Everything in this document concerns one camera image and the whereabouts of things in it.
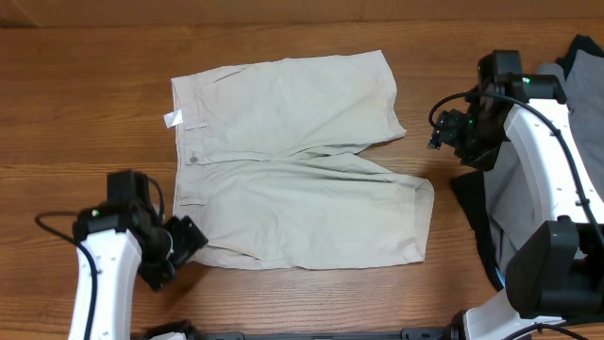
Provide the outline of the beige shorts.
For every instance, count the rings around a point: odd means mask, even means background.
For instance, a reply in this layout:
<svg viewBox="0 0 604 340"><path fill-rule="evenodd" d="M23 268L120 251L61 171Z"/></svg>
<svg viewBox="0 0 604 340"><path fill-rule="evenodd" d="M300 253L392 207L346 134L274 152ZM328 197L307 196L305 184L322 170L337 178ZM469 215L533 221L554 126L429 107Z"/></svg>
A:
<svg viewBox="0 0 604 340"><path fill-rule="evenodd" d="M361 156L404 137L380 51L223 66L172 79L176 216L194 259L244 270L420 263L429 180Z"/></svg>

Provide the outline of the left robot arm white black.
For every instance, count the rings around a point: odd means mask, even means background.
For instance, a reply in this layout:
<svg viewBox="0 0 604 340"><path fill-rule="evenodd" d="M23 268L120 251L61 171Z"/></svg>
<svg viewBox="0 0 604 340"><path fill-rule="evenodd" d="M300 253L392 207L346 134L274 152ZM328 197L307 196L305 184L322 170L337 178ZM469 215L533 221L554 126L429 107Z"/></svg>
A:
<svg viewBox="0 0 604 340"><path fill-rule="evenodd" d="M158 184L141 172L110 173L107 201L77 215L71 339L128 339L136 279L158 291L208 243L190 217L163 220L164 206L151 203L151 185Z"/></svg>

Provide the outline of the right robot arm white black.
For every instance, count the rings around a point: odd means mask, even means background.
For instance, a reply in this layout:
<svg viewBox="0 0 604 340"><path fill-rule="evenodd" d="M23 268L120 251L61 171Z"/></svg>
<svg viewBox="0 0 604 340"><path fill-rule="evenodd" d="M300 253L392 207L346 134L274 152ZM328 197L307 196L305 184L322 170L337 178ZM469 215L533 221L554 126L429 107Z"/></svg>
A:
<svg viewBox="0 0 604 340"><path fill-rule="evenodd" d="M500 183L512 222L528 207L529 236L508 262L504 286L482 305L454 316L435 339L527 339L552 330L572 335L577 325L603 318L603 203L570 128L562 84L553 75L523 71L515 50L495 50L478 62L478 83L461 94L466 111L443 102L428 115L429 147L453 148L474 172L499 174L506 149L528 194Z"/></svg>

